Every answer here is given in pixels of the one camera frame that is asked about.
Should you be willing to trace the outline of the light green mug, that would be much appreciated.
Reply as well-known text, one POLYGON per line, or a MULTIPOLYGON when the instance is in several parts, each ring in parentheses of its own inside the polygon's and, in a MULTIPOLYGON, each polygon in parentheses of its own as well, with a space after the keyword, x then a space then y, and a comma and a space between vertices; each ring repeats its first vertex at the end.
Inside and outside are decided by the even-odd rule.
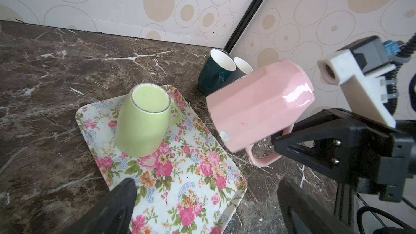
POLYGON ((151 83, 138 84, 120 109, 116 146, 130 157, 149 156, 159 148, 168 128, 181 118, 180 107, 166 90, 151 83))

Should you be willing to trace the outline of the dark teal mug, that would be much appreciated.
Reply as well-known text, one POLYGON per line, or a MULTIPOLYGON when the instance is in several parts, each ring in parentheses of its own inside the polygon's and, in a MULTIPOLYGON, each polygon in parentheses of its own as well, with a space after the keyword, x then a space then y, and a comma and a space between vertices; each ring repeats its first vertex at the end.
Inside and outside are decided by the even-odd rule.
POLYGON ((236 70, 233 59, 224 51, 219 49, 210 50, 198 77, 198 89, 208 96, 225 85, 225 81, 236 70))

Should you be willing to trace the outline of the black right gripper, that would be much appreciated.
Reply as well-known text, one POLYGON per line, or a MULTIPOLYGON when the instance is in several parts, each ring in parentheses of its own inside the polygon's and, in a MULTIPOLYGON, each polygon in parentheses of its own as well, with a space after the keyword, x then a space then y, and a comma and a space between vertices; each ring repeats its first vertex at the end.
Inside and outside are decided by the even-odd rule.
POLYGON ((386 202, 402 199, 416 174, 416 122, 386 126, 340 108, 296 123, 291 133, 271 137, 274 150, 358 193, 386 202))

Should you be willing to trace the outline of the grey mug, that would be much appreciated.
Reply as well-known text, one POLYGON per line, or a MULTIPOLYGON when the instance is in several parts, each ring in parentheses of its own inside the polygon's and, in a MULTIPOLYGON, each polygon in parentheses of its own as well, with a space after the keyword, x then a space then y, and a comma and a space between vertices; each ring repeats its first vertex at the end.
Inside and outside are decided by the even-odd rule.
POLYGON ((228 77, 228 79, 225 81, 225 85, 231 84, 234 81, 252 73, 254 69, 242 58, 240 57, 234 57, 233 59, 236 70, 232 72, 232 74, 228 77))

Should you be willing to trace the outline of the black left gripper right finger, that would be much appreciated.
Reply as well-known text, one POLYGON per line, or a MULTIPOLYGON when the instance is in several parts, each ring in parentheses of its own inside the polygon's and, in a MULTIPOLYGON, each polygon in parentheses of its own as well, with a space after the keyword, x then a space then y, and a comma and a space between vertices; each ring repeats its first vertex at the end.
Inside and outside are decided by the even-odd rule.
POLYGON ((354 232, 290 178, 285 177, 279 182, 277 196, 284 225, 289 234, 352 234, 354 232))

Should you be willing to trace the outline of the floral rectangular tray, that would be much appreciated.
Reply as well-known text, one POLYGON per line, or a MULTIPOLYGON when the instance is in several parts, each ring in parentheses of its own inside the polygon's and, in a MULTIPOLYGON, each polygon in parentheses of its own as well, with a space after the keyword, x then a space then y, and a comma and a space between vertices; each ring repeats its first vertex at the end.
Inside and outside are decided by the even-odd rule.
POLYGON ((221 234, 246 193, 246 178, 180 91, 164 89, 182 118, 150 156, 133 158, 115 145, 125 96, 81 107, 76 122, 108 188, 134 180, 132 233, 221 234))

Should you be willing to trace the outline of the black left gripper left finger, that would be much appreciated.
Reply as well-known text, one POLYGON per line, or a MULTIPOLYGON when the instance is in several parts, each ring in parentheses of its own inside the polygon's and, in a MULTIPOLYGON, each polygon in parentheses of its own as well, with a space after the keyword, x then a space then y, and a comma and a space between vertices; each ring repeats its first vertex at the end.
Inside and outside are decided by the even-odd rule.
POLYGON ((126 178, 78 221, 61 232, 63 234, 126 234, 129 232, 136 198, 135 182, 132 178, 126 178))

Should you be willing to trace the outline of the right black frame post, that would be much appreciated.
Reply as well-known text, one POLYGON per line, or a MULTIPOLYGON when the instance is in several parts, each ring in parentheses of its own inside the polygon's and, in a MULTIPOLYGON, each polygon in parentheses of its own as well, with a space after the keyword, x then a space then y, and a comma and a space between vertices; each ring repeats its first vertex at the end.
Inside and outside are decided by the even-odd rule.
POLYGON ((231 53, 234 46, 243 35, 249 23, 254 19, 255 14, 258 12, 260 6, 263 4, 264 0, 252 0, 245 11, 242 19, 238 23, 237 27, 234 29, 232 35, 230 36, 228 42, 226 43, 223 50, 226 53, 231 53))

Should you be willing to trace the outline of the pink mug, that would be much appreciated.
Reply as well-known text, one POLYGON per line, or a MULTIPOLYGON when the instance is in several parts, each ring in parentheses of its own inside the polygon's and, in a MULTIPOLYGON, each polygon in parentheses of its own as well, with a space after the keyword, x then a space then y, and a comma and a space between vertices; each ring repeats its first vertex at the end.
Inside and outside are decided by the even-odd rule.
POLYGON ((230 152, 245 150, 250 162, 265 167, 281 158, 256 158, 253 146, 275 133, 292 132, 315 101, 309 77, 297 64, 282 60, 264 66, 206 98, 213 125, 230 152))

